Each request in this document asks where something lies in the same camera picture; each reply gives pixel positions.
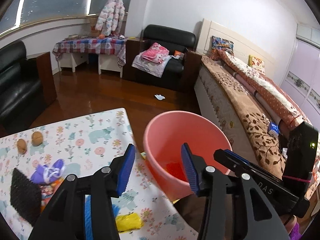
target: puffer jacket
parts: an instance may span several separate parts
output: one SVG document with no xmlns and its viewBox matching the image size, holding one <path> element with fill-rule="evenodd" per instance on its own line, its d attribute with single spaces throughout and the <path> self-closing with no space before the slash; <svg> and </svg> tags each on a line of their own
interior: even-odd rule
<svg viewBox="0 0 320 240">
<path fill-rule="evenodd" d="M 96 30 L 101 31 L 105 36 L 109 36 L 112 31 L 119 34 L 123 18 L 123 0 L 108 0 L 97 20 Z"/>
</svg>

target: blue cloth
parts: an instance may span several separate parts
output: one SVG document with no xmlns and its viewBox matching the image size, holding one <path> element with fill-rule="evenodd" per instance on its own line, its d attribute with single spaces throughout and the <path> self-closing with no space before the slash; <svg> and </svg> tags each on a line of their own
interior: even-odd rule
<svg viewBox="0 0 320 240">
<path fill-rule="evenodd" d="M 119 214 L 120 207 L 112 204 L 113 215 Z M 84 228 L 86 240 L 93 240 L 92 224 L 91 224 L 91 195 L 89 195 L 84 203 Z"/>
</svg>

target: black leather armchair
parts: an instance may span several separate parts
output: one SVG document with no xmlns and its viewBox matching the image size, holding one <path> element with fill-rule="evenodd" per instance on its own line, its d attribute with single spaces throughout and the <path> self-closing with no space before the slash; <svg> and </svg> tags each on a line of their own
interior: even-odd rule
<svg viewBox="0 0 320 240">
<path fill-rule="evenodd" d="M 47 57 L 27 60 L 22 41 L 0 49 L 0 137 L 27 130 L 56 99 Z"/>
<path fill-rule="evenodd" d="M 175 50 L 186 54 L 183 61 L 170 59 L 161 78 L 132 67 L 134 58 L 154 42 L 166 47 L 170 55 L 173 55 Z M 123 79 L 182 92 L 193 90 L 202 57 L 193 51 L 195 45 L 196 36 L 193 33 L 165 26 L 148 25 L 143 32 L 143 38 L 128 40 L 126 43 Z"/>
</svg>

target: armchair backrest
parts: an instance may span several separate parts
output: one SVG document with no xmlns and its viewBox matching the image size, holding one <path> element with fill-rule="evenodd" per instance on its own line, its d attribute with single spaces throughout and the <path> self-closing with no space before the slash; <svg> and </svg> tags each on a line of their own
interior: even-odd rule
<svg viewBox="0 0 320 240">
<path fill-rule="evenodd" d="M 26 47 L 22 41 L 14 41 L 0 49 L 0 93 L 20 80 L 20 61 L 26 59 Z"/>
<path fill-rule="evenodd" d="M 193 33 L 153 24 L 145 28 L 143 39 L 149 39 L 150 45 L 159 43 L 166 47 L 170 54 L 175 50 L 183 52 L 185 48 L 192 50 L 196 45 L 196 36 Z"/>
</svg>

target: bed headboard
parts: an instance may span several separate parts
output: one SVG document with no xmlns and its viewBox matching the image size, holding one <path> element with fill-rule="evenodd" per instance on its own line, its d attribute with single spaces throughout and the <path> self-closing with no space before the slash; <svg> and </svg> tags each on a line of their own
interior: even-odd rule
<svg viewBox="0 0 320 240">
<path fill-rule="evenodd" d="M 270 54 L 253 44 L 251 41 L 228 28 L 206 19 L 203 19 L 202 27 L 196 51 L 201 54 L 210 55 L 212 36 L 220 37 L 234 43 L 235 57 L 248 63 L 249 55 L 253 55 L 265 62 L 266 76 L 271 77 L 275 69 L 275 60 Z"/>
</svg>

